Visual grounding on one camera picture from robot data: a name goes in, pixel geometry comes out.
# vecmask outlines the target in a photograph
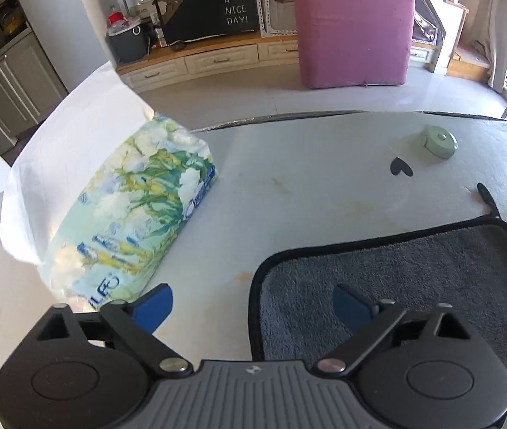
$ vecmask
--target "gray ridged panel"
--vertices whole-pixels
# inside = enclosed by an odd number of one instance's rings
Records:
[[[204,361],[193,376],[163,381],[124,429],[386,429],[341,380],[300,361]]]

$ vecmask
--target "beige curtain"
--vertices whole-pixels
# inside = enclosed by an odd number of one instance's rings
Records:
[[[507,71],[507,0],[480,0],[469,40],[492,64],[489,86],[501,93]]]

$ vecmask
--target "pink cushion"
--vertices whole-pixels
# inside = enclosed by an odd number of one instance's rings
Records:
[[[295,0],[309,88],[406,82],[414,0]]]

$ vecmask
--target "tissue package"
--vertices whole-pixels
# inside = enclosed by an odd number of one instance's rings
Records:
[[[39,266],[42,279],[94,309],[135,300],[214,178],[208,145],[156,116],[81,192]]]

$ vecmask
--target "silver screw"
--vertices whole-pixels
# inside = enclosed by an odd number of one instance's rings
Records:
[[[317,363],[317,369],[326,374],[336,374],[337,372],[343,372],[347,368],[347,365],[343,360],[338,358],[325,358]]]
[[[188,362],[184,358],[166,358],[160,362],[160,369],[166,372],[183,372],[188,369]]]

